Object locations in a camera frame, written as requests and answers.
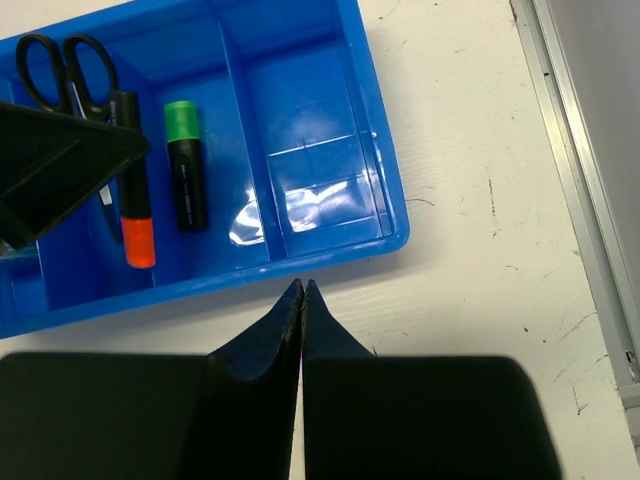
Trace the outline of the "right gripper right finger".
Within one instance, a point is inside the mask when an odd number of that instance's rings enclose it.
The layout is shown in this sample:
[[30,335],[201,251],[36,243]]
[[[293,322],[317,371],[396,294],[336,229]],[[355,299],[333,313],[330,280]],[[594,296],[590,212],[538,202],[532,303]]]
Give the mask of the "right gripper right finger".
[[302,313],[310,479],[558,479],[527,373],[504,356],[379,356],[314,282]]

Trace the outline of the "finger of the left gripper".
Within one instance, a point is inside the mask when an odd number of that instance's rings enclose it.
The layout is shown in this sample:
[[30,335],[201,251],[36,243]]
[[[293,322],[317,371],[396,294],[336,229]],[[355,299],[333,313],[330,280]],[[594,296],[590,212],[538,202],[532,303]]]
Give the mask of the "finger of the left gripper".
[[149,153],[139,131],[1,103],[1,241],[21,250]]

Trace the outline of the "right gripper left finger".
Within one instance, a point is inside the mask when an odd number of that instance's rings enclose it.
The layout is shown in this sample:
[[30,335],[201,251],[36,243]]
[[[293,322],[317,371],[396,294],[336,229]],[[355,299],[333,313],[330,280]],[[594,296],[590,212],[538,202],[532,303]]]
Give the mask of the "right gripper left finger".
[[1,362],[5,479],[285,479],[304,292],[206,355],[22,352]]

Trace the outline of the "black handled scissors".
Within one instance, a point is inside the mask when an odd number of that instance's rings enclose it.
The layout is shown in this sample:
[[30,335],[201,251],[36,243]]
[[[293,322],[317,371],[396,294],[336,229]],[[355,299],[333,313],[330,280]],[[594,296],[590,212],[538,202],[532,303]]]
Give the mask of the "black handled scissors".
[[[90,47],[102,61],[109,80],[107,100],[98,103],[90,94],[88,83],[83,74],[77,46]],[[50,102],[40,92],[29,70],[29,51],[34,45],[41,46],[46,52],[51,66],[53,79],[58,93],[58,101]],[[111,56],[104,46],[94,37],[86,34],[74,34],[67,37],[62,46],[51,37],[41,33],[28,33],[22,36],[15,50],[16,67],[19,78],[27,93],[35,103],[48,112],[55,112],[85,120],[109,123],[111,118],[110,96],[118,88],[118,77]]]

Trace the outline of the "orange highlighter marker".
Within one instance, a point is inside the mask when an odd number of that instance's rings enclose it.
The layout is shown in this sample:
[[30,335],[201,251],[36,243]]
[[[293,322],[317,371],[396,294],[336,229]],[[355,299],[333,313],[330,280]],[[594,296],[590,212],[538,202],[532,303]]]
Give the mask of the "orange highlighter marker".
[[[137,93],[114,90],[110,107],[113,125],[142,132]],[[124,170],[116,183],[127,263],[137,269],[152,268],[156,256],[145,156]]]

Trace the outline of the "green highlighter marker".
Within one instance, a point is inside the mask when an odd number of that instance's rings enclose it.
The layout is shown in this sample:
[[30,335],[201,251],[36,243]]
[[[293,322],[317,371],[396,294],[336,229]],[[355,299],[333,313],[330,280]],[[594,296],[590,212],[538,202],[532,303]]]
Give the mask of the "green highlighter marker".
[[167,152],[178,228],[208,227],[204,161],[196,105],[181,100],[164,106]]

